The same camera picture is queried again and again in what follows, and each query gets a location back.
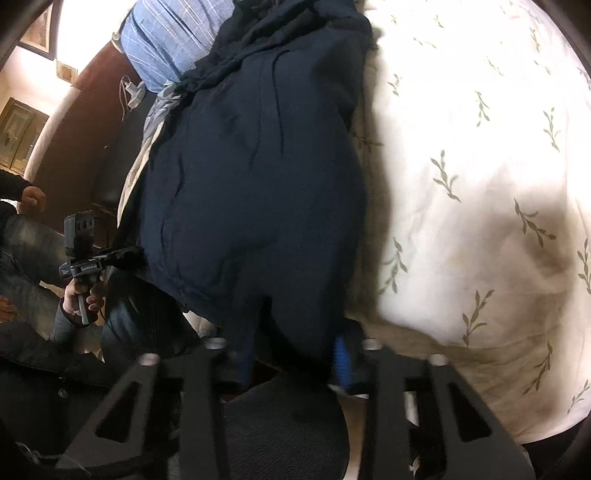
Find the leaf pattern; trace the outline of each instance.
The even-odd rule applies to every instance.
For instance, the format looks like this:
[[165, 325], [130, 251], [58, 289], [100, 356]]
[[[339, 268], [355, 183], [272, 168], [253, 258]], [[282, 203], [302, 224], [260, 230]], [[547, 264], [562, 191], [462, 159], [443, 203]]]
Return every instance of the leaf pattern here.
[[386, 279], [386, 282], [384, 282], [384, 286], [378, 290], [379, 295], [384, 294], [388, 287], [390, 287], [394, 293], [398, 293], [396, 276], [398, 275], [398, 272], [400, 270], [402, 270], [404, 273], [408, 273], [408, 268], [402, 261], [402, 245], [400, 245], [397, 242], [396, 237], [392, 238], [394, 240], [394, 247], [396, 248], [396, 253], [390, 260], [384, 262], [384, 265], [391, 265], [390, 276]]
[[519, 203], [517, 203], [517, 200], [515, 200], [515, 213], [517, 215], [519, 215], [521, 217], [521, 220], [523, 221], [523, 228], [522, 228], [523, 234], [525, 235], [527, 233], [528, 228], [530, 228], [532, 231], [534, 231], [535, 234], [538, 236], [538, 243], [540, 244], [540, 247], [544, 248], [544, 238], [543, 237], [546, 237], [550, 240], [556, 240], [556, 235], [552, 235], [551, 233], [548, 233], [543, 228], [538, 228], [538, 226], [532, 220], [529, 220], [531, 218], [534, 218], [536, 215], [538, 215], [538, 212], [534, 212], [534, 213], [522, 212], [521, 208], [519, 208]]
[[585, 394], [585, 392], [586, 392], [588, 389], [590, 389], [590, 388], [591, 388], [591, 386], [589, 385], [589, 380], [586, 380], [586, 381], [585, 381], [585, 385], [583, 386], [583, 389], [581, 390], [581, 392], [579, 393], [579, 395], [577, 395], [577, 396], [573, 397], [573, 401], [572, 401], [572, 403], [570, 404], [570, 407], [569, 407], [569, 410], [568, 410], [568, 412], [566, 413], [567, 415], [570, 415], [570, 411], [573, 409], [573, 407], [574, 407], [574, 406], [575, 406], [577, 403], [579, 403], [580, 401], [583, 401], [583, 400], [584, 400], [584, 398], [583, 398], [583, 395], [584, 395], [584, 394]]
[[556, 132], [554, 131], [554, 107], [552, 107], [552, 110], [550, 110], [550, 114], [548, 114], [548, 112], [544, 111], [544, 115], [548, 119], [548, 122], [549, 122], [548, 129], [544, 128], [544, 133], [546, 133], [550, 137], [550, 139], [552, 140], [552, 146], [557, 151], [560, 151], [560, 149], [558, 148], [558, 145], [556, 145], [556, 137], [560, 133], [560, 130], [558, 130]]
[[416, 42], [418, 42], [418, 43], [419, 43], [419, 45], [420, 45], [420, 46], [422, 46], [422, 47], [423, 47], [423, 46], [425, 46], [425, 45], [430, 45], [430, 46], [432, 46], [433, 48], [437, 48], [435, 45], [433, 45], [433, 44], [432, 44], [431, 42], [429, 42], [429, 41], [420, 41], [419, 39], [417, 39], [417, 38], [415, 38], [415, 37], [413, 37], [413, 40], [414, 40], [414, 41], [416, 41]]
[[441, 158], [439, 161], [435, 160], [434, 158], [431, 159], [431, 163], [435, 165], [439, 169], [439, 173], [441, 175], [441, 180], [433, 179], [435, 183], [441, 185], [447, 190], [447, 196], [452, 200], [457, 200], [458, 202], [462, 202], [456, 195], [454, 195], [452, 188], [453, 183], [460, 177], [459, 175], [454, 175], [452, 178], [449, 178], [446, 171], [445, 171], [445, 150], [441, 151]]
[[538, 61], [537, 61], [537, 60], [534, 60], [534, 63], [535, 63], [535, 64], [536, 64], [538, 67], [542, 67], [542, 68], [543, 68], [543, 69], [546, 71], [546, 73], [547, 73], [548, 75], [552, 75], [552, 73], [550, 72], [550, 69], [549, 69], [548, 67], [545, 67], [545, 66], [544, 66], [544, 65], [542, 65], [541, 63], [538, 63]]
[[470, 348], [470, 335], [474, 333], [474, 330], [487, 325], [485, 322], [476, 323], [476, 321], [478, 320], [480, 311], [486, 306], [486, 301], [492, 296], [494, 292], [494, 290], [489, 290], [482, 301], [480, 301], [480, 292], [477, 290], [475, 295], [476, 308], [474, 309], [472, 316], [468, 318], [465, 313], [462, 313], [462, 320], [466, 324], [466, 334], [462, 336], [462, 340], [464, 340], [466, 348]]
[[533, 382], [530, 384], [529, 387], [527, 387], [524, 392], [522, 393], [522, 395], [527, 395], [527, 393], [534, 388], [535, 386], [535, 391], [538, 391], [540, 389], [540, 382], [542, 381], [542, 376], [548, 371], [550, 371], [550, 356], [552, 356], [552, 346], [550, 345], [550, 342], [548, 342], [548, 355], [546, 355], [546, 358], [544, 358], [543, 362], [537, 365], [534, 365], [534, 368], [539, 368], [540, 371], [538, 372], [538, 376], [533, 380]]
[[535, 34], [535, 28], [530, 28], [531, 38], [535, 42], [535, 49], [540, 53], [540, 44], [538, 42], [538, 37]]
[[589, 272], [589, 265], [587, 265], [587, 247], [589, 246], [589, 239], [585, 239], [585, 243], [583, 246], [583, 253], [577, 251], [577, 255], [579, 259], [583, 263], [583, 273], [579, 274], [579, 278], [585, 282], [587, 285], [587, 293], [591, 295], [591, 272]]
[[499, 70], [499, 67], [497, 67], [496, 65], [494, 65], [494, 64], [491, 62], [491, 60], [490, 60], [490, 58], [489, 58], [489, 57], [487, 57], [486, 59], [488, 60], [488, 64], [489, 64], [489, 65], [492, 67], [492, 69], [493, 69], [495, 72], [497, 72], [497, 73], [498, 73], [499, 75], [501, 75], [502, 77], [504, 77], [504, 76], [505, 76], [505, 75], [503, 75], [503, 74], [501, 73], [501, 71]]
[[491, 119], [488, 118], [488, 115], [486, 114], [486, 112], [484, 111], [484, 109], [488, 109], [490, 110], [489, 106], [482, 100], [482, 94], [480, 92], [475, 91], [476, 94], [478, 95], [478, 103], [479, 103], [479, 108], [480, 111], [478, 112], [478, 123], [476, 124], [477, 127], [480, 126], [480, 123], [482, 122], [482, 117], [484, 117], [484, 120], [486, 120], [487, 122], [490, 122]]
[[366, 135], [359, 135], [355, 131], [351, 131], [351, 136], [353, 136], [353, 140], [359, 148], [367, 148], [369, 152], [371, 152], [372, 147], [384, 146], [383, 143], [372, 142]]
[[400, 80], [402, 79], [402, 77], [399, 77], [395, 73], [393, 75], [394, 75], [395, 80], [394, 80], [394, 82], [388, 82], [388, 85], [390, 85], [392, 87], [392, 93], [398, 97], [398, 96], [400, 96], [398, 94], [398, 85], [400, 85]]

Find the person's hand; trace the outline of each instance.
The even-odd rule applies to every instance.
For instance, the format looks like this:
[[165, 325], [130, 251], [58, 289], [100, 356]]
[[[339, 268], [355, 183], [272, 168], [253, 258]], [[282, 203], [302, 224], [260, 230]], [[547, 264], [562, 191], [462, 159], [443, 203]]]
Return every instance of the person's hand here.
[[10, 322], [18, 316], [17, 308], [6, 297], [0, 297], [0, 323]]
[[[74, 320], [78, 315], [81, 317], [80, 309], [78, 308], [78, 295], [86, 295], [88, 293], [88, 286], [82, 282], [72, 278], [72, 281], [66, 287], [66, 294], [64, 296], [64, 303], [62, 308], [70, 319]], [[103, 282], [97, 282], [90, 289], [90, 295], [86, 298], [88, 309], [91, 312], [98, 312], [105, 304], [105, 285]]]
[[29, 211], [41, 213], [43, 210], [45, 210], [47, 197], [45, 193], [43, 193], [43, 190], [41, 190], [39, 187], [29, 185], [22, 191], [21, 202], [27, 206]]

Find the jeans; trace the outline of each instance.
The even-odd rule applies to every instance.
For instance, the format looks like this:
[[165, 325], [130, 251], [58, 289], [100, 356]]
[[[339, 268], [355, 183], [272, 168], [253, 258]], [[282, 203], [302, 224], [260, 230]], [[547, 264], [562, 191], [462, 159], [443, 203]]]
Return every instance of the jeans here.
[[65, 287], [59, 277], [65, 261], [64, 238], [57, 232], [23, 215], [8, 219], [0, 235], [0, 295], [43, 338], [51, 332], [60, 299], [39, 282]]
[[199, 342], [176, 300], [131, 273], [110, 270], [100, 345], [111, 369], [123, 374], [144, 353], [171, 358]]

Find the framed picture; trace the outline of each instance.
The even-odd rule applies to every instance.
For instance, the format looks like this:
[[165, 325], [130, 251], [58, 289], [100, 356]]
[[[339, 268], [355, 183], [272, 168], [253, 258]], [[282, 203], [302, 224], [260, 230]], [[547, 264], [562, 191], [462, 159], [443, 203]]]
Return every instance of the framed picture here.
[[62, 3], [63, 0], [54, 0], [49, 8], [31, 24], [18, 45], [49, 60], [55, 60]]

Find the gray sleeve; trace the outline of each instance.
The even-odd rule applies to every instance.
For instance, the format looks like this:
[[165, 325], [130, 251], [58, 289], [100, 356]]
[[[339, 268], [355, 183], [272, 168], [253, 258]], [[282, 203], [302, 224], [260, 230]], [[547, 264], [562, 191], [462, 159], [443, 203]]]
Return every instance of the gray sleeve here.
[[72, 351], [74, 344], [74, 334], [82, 325], [77, 325], [68, 320], [63, 310], [64, 299], [60, 300], [56, 311], [56, 318], [53, 321], [53, 330], [51, 331], [48, 342], [55, 343], [62, 351]]

